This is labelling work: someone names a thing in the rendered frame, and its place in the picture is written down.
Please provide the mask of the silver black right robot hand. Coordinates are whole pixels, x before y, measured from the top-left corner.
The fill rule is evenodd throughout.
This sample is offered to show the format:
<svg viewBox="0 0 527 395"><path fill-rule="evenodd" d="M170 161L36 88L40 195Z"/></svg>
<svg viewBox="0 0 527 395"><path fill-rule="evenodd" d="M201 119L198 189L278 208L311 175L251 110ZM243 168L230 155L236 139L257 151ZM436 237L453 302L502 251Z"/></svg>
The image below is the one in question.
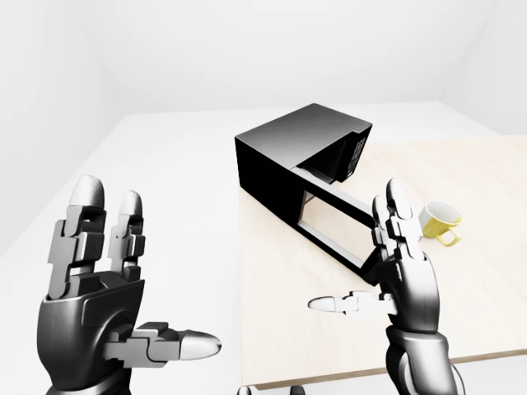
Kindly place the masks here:
<svg viewBox="0 0 527 395"><path fill-rule="evenodd" d="M344 297L312 299L308 307L351 317L388 314L391 323L404 331L437 332L440 297L436 276L419 245L422 231L398 179L388 182L385 197L374 198L372 211L376 255L366 278L380 286L380 295L352 291Z"/></svg>

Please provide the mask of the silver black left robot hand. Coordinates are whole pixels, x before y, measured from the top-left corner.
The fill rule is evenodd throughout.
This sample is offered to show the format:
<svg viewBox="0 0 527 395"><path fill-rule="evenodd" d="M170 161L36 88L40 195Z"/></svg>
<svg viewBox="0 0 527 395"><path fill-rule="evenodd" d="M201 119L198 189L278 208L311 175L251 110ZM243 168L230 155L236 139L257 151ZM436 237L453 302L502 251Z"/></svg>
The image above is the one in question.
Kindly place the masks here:
<svg viewBox="0 0 527 395"><path fill-rule="evenodd" d="M146 242L140 195L125 194L110 235L110 269L97 272L105 218L103 184L85 174L73 189L66 218L54 227L53 270L37 327L40 361L51 387L59 390L106 381L124 381L129 388L134 368L200 360L222 348L208 333L176 331L166 322L136 324L145 286L138 265Z"/></svg>

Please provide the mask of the black microwave door with window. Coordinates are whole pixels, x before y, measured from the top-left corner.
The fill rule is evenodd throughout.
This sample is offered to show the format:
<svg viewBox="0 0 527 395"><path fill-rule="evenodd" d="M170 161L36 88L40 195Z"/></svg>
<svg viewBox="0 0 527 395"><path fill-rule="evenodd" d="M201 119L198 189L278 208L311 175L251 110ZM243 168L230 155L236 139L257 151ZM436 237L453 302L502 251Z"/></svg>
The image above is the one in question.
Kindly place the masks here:
<svg viewBox="0 0 527 395"><path fill-rule="evenodd" d="M293 167L290 171L295 175L296 181L300 183L301 188L305 192L311 193L316 198L328 203L330 206L351 217L353 220L358 221L370 230L375 228L371 207L333 187L331 184L326 183L308 170ZM375 274L375 267L381 258L378 247L374 247L367 260L363 262L303 220L299 220L293 228L338 260L343 266L356 273L367 284L371 286L379 284Z"/></svg>

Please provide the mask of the black microwave body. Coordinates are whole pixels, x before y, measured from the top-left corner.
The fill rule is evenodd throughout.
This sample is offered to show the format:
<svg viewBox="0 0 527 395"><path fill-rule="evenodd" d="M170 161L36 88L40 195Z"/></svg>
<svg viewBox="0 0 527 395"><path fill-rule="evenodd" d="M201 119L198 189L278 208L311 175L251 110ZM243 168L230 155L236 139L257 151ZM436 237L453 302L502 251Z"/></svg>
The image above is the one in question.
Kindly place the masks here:
<svg viewBox="0 0 527 395"><path fill-rule="evenodd" d="M235 138L240 186L289 225L310 192L368 228L371 208L332 187L357 167L371 123L318 104Z"/></svg>

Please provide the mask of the yellow mug white inside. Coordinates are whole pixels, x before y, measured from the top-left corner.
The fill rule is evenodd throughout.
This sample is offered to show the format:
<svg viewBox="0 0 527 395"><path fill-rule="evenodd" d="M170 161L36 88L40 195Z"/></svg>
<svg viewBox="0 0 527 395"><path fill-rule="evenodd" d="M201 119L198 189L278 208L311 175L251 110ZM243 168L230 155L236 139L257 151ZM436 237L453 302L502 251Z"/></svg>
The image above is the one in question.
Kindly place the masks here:
<svg viewBox="0 0 527 395"><path fill-rule="evenodd" d="M427 238L437 239L446 247L461 240L455 227L462 220L462 214L455 206L441 200L427 201L419 215L422 234Z"/></svg>

